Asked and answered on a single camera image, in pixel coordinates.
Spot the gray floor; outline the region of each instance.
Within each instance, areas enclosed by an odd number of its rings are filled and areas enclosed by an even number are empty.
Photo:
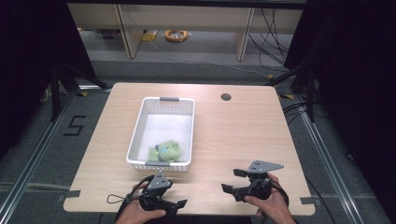
[[[81,32],[97,76],[113,84],[118,81],[216,83],[262,85],[269,75],[282,72],[261,66],[259,52],[251,41],[247,44],[245,60],[238,62],[234,54],[233,35],[227,33],[191,32],[183,43],[169,43],[160,31],[154,45],[142,43],[133,60],[126,59],[120,39],[104,40],[99,33]],[[260,43],[260,35],[253,35]],[[291,35],[280,35],[279,41],[287,47]],[[281,58],[278,50],[267,47]],[[277,70],[286,70],[268,57],[262,63]],[[90,84],[78,80],[80,84]],[[276,86],[279,94],[290,93],[292,78]],[[73,182],[74,175],[88,145],[97,120],[106,103],[109,92],[90,91],[87,96],[75,96],[66,108],[64,116],[49,142],[46,153],[38,164],[29,185],[12,213],[8,223],[113,223],[114,214],[68,213],[63,210],[62,197]],[[295,104],[293,99],[281,99],[283,107]],[[290,133],[296,146],[305,175],[314,184],[328,205],[336,223],[350,223],[344,207],[334,189],[328,172],[322,163],[306,126],[304,117],[286,115]],[[50,125],[51,103],[44,102],[35,112],[19,143],[10,149],[0,162],[0,200],[3,202],[18,181],[25,164],[34,153],[41,136]],[[84,125],[78,136],[65,136],[76,130],[68,127],[74,116],[86,116],[76,120]],[[315,125],[329,150],[336,169],[352,195],[364,223],[390,223],[356,164],[346,158],[347,148],[338,137],[332,122],[320,104],[315,105]],[[318,194],[310,187],[317,201],[317,212],[312,217],[297,217],[300,223],[332,223]]]

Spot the basket handle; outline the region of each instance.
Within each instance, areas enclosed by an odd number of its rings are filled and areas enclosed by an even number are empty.
[[[160,101],[179,102],[177,97],[160,97]]]
[[[146,161],[145,165],[147,166],[171,166],[170,162],[166,162],[166,161]]]

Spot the yellow object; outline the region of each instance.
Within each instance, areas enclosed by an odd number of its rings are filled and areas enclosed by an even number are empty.
[[[280,94],[278,95],[279,99],[290,99],[293,100],[294,99],[294,95],[293,94]]]
[[[189,36],[187,31],[173,31],[168,30],[165,32],[165,39],[170,42],[182,42]]]
[[[142,41],[152,42],[155,40],[155,36],[157,36],[158,30],[147,30],[143,36]]]

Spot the black curtain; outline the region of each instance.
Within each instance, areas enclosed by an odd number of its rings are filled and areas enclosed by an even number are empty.
[[[0,46],[1,159],[39,105],[55,64],[95,74],[63,2],[0,1]]]
[[[333,37],[326,40],[330,47],[324,60],[310,67],[332,121],[392,223],[396,223],[395,12],[396,2],[391,0],[345,0]],[[304,60],[329,15],[321,10],[303,13],[285,66],[292,68]]]

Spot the black tape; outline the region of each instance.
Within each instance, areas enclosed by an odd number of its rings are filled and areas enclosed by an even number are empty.
[[[300,201],[301,201],[301,204],[315,203],[315,200],[313,197],[300,198]]]
[[[77,133],[64,133],[64,136],[79,136],[81,133],[81,129],[84,127],[84,125],[75,125],[73,124],[75,119],[85,119],[86,116],[73,116],[72,120],[69,123],[69,128],[78,128]]]
[[[63,203],[66,198],[78,198],[81,190],[67,191],[66,194],[61,194],[58,197],[58,202]]]

